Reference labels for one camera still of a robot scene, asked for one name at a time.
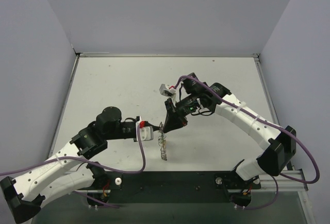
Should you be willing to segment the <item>metal disc keyring holder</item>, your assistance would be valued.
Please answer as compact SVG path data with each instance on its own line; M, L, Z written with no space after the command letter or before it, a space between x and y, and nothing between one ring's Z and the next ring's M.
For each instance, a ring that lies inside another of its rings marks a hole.
M161 122L159 124L159 137L158 137L158 145L160 146L160 156L161 156L161 159L164 160L164 161L167 161L168 158L167 158L167 148L166 148L166 143L167 143L167 140L166 140L166 135L163 131L163 123Z

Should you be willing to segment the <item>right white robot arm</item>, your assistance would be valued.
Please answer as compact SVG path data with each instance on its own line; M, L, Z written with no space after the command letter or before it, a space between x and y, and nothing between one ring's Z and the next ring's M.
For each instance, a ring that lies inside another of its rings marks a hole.
M186 117L202 109L227 119L263 150L258 157L244 159L234 167L233 171L244 181L261 174L278 176L295 155L296 131L292 127L283 128L265 120L220 83L207 85L200 82L195 73L184 77L181 82L187 97L179 101L176 97L180 92L175 86L160 86L161 95L168 98L165 101L164 133L187 126Z

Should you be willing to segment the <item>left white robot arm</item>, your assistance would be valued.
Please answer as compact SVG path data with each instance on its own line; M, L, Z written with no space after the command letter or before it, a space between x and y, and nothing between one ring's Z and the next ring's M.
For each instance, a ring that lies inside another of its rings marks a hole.
M158 130L139 116L122 120L120 109L107 107L44 162L1 173L1 190L15 223L32 219L49 202L72 191L103 187L109 168L91 158L106 150L109 140L134 139L141 147Z

